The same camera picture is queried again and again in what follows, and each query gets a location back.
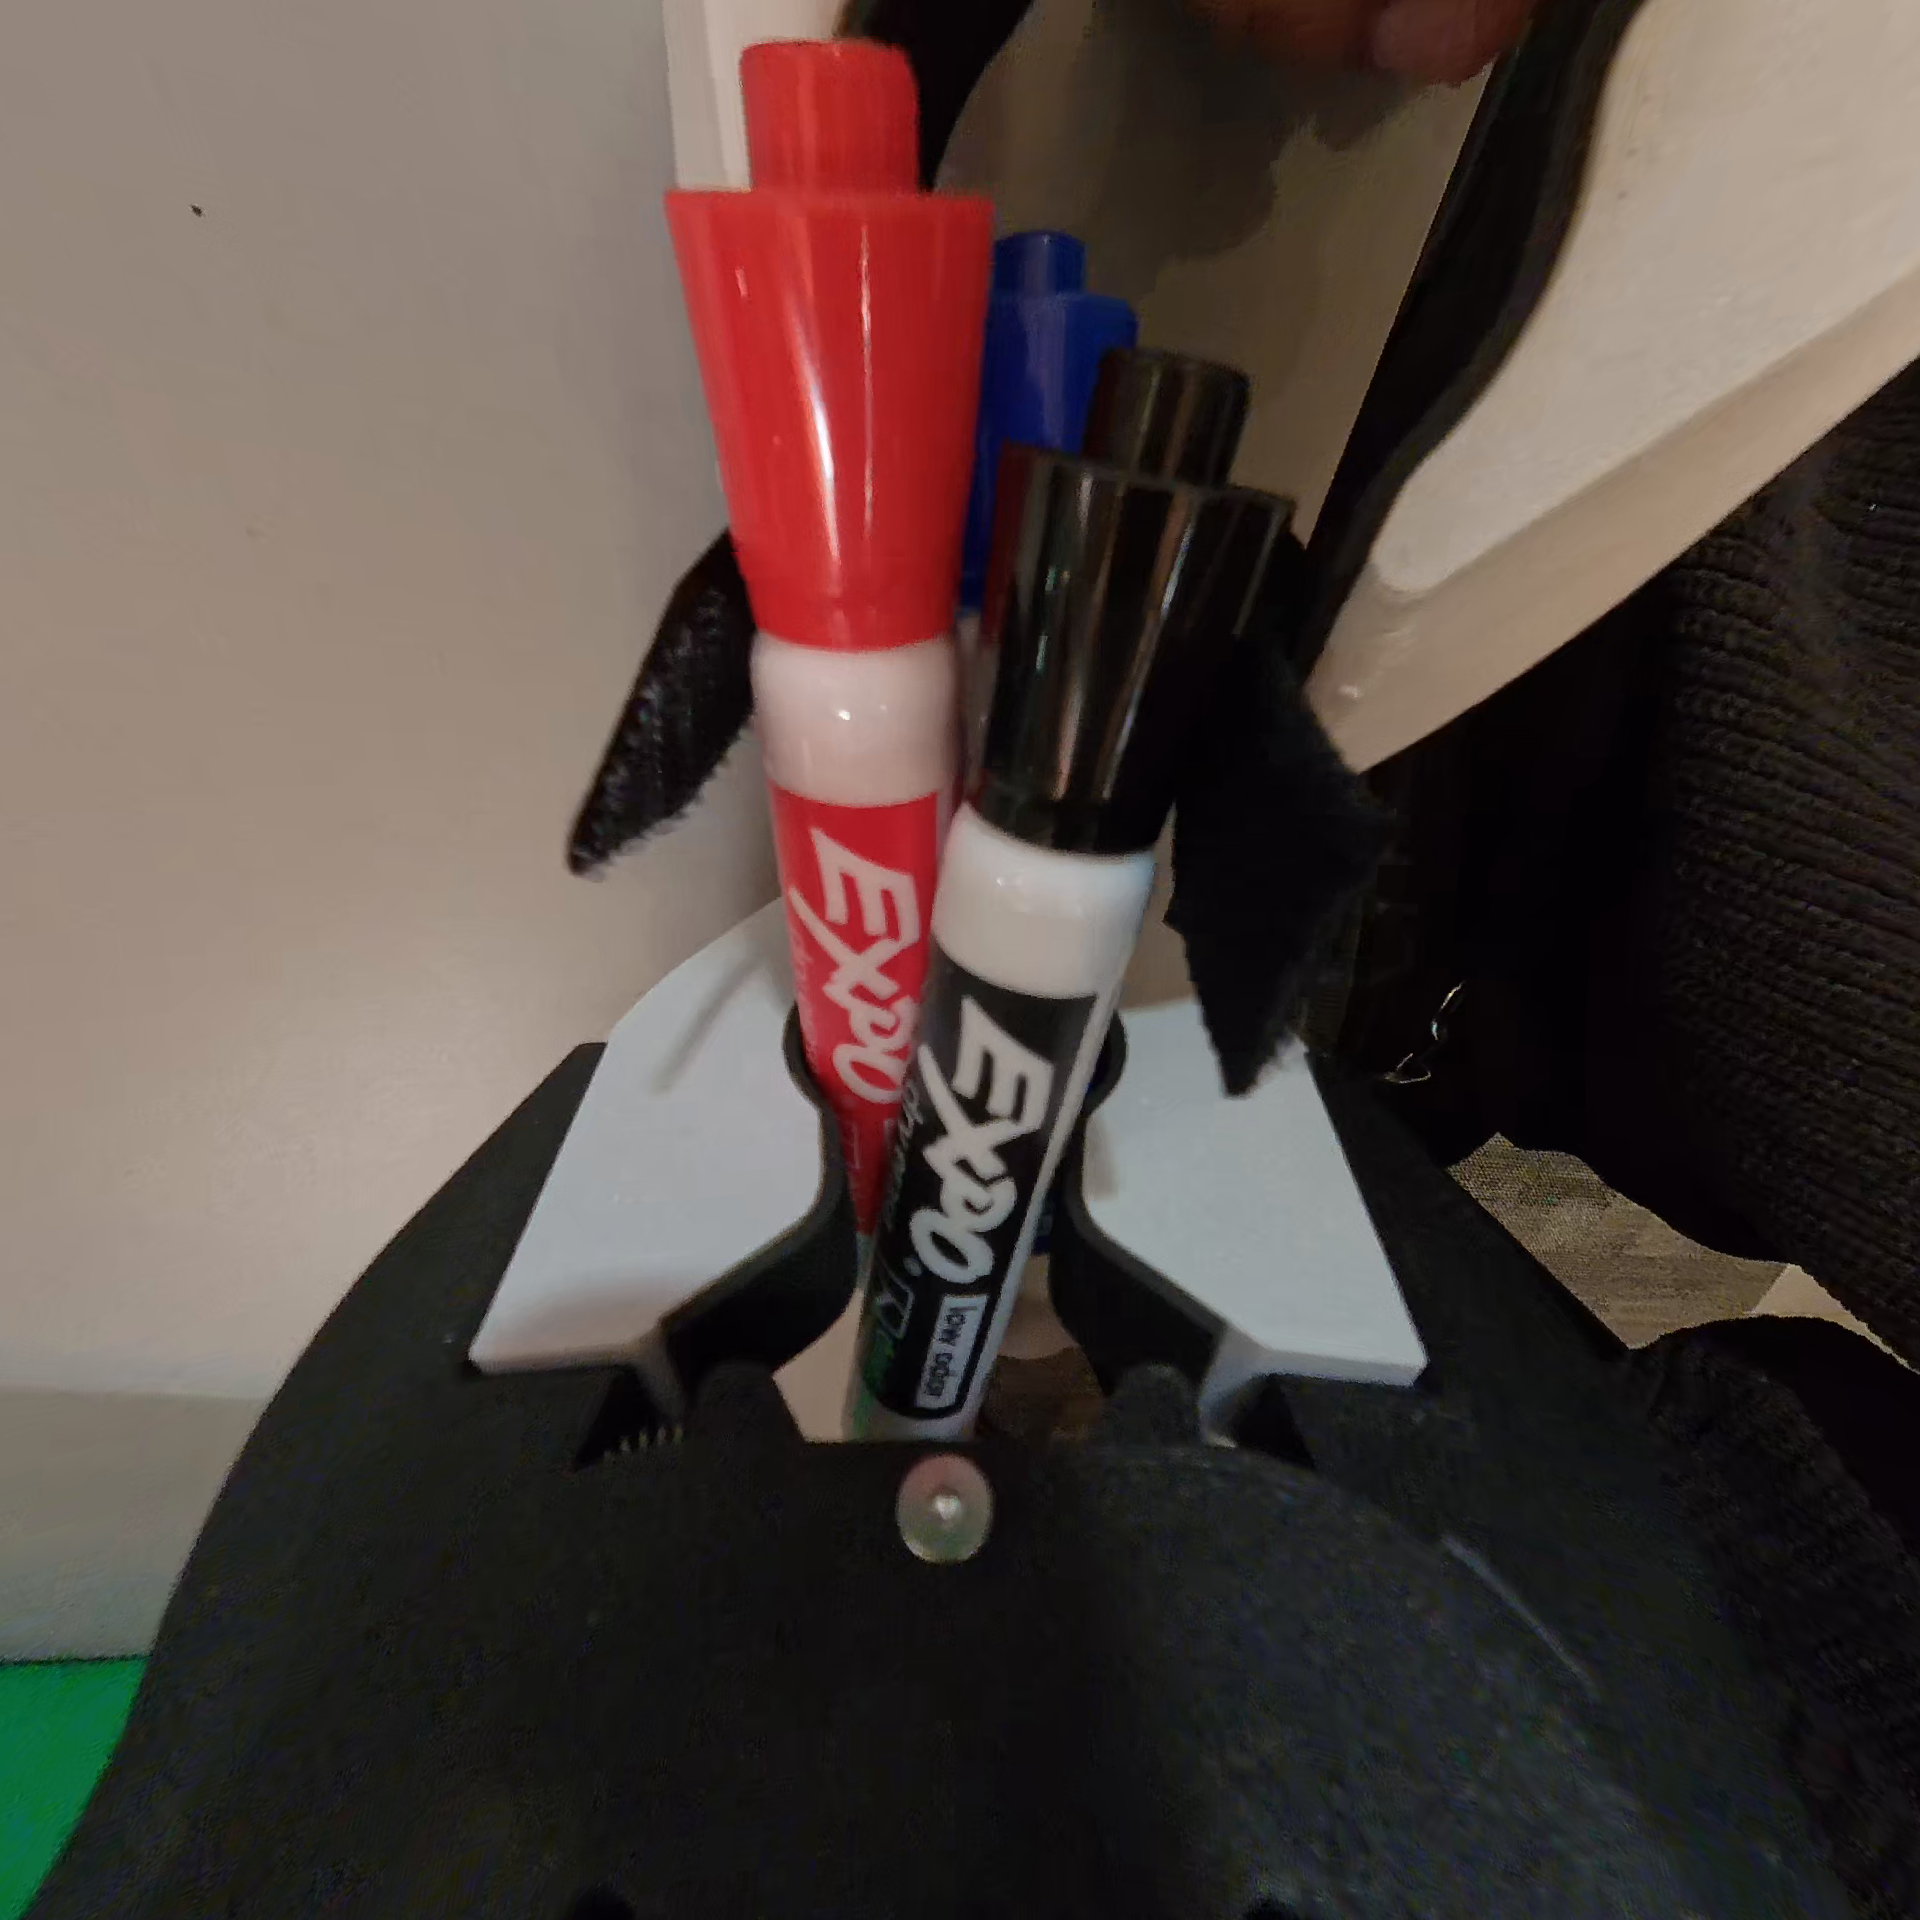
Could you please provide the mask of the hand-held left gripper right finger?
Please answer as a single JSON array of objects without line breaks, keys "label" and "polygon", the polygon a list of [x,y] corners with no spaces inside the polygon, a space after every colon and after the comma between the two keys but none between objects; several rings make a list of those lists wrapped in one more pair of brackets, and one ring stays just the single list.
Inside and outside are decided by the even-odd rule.
[{"label": "hand-held left gripper right finger", "polygon": [[1110,1395],[1170,1369],[1238,1437],[1268,1382],[1427,1369],[1308,1058],[1226,1096],[1193,1000],[1115,1018],[1055,1203],[1051,1309]]}]

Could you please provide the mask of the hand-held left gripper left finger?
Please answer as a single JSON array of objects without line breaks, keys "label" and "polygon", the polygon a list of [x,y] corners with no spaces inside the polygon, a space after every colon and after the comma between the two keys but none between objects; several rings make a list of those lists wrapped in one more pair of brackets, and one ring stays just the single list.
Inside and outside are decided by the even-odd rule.
[{"label": "hand-held left gripper left finger", "polygon": [[857,1239],[835,1130],[787,1058],[794,1000],[768,904],[612,1026],[475,1369],[627,1363],[680,1415],[708,1354],[783,1358],[796,1423],[843,1423]]}]

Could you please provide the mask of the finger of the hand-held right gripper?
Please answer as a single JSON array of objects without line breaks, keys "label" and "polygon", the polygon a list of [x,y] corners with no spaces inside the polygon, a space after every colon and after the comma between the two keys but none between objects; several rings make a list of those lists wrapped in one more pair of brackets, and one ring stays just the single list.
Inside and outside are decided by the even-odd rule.
[{"label": "finger of the hand-held right gripper", "polygon": [[1915,361],[1915,5],[1543,5],[1452,207],[1494,298],[1331,562],[1308,696],[1369,770],[1619,609]]},{"label": "finger of the hand-held right gripper", "polygon": [[676,184],[927,190],[974,40],[974,2],[666,2]]}]

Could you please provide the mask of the red dry erase marker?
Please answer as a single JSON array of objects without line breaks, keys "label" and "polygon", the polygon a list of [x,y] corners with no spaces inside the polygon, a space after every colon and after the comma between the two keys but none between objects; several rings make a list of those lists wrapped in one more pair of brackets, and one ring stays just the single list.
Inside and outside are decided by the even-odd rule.
[{"label": "red dry erase marker", "polygon": [[873,40],[746,48],[752,184],[666,198],[752,605],[752,714],[807,1069],[873,1237],[962,781],[954,643],[995,203],[922,179]]}]

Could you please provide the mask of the blue dry erase marker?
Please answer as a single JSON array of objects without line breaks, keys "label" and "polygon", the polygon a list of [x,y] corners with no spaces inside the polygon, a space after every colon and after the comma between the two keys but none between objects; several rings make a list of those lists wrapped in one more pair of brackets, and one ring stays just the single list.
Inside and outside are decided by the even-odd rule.
[{"label": "blue dry erase marker", "polygon": [[1089,254],[1079,239],[1068,231],[1012,231],[998,240],[955,625],[968,776],[977,768],[993,703],[995,663],[982,639],[982,609],[1001,447],[1078,453],[1102,357],[1134,346],[1136,337],[1136,312],[1089,289]]}]

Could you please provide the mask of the black dry erase marker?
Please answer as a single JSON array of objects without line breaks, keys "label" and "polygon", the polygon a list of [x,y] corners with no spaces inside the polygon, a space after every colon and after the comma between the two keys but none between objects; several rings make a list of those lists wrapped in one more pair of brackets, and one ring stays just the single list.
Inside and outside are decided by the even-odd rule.
[{"label": "black dry erase marker", "polygon": [[993,697],[932,904],[852,1440],[954,1440],[985,1400],[1198,714],[1287,529],[1284,501],[1232,485],[1249,407],[1238,369],[1112,351],[1082,453],[1001,448]]}]

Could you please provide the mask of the person's right hand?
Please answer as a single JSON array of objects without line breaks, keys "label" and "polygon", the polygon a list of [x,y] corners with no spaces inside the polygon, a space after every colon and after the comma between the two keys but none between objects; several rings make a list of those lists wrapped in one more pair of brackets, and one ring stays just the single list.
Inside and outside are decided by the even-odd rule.
[{"label": "person's right hand", "polygon": [[1191,2],[1216,34],[1287,64],[1459,85],[1508,53],[1536,2]]}]

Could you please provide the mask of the green plastic bin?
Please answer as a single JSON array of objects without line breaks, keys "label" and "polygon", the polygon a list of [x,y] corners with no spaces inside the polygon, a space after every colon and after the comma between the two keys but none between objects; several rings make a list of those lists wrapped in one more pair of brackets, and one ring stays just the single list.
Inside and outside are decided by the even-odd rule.
[{"label": "green plastic bin", "polygon": [[3,1666],[3,1915],[33,1905],[121,1737],[147,1663]]}]

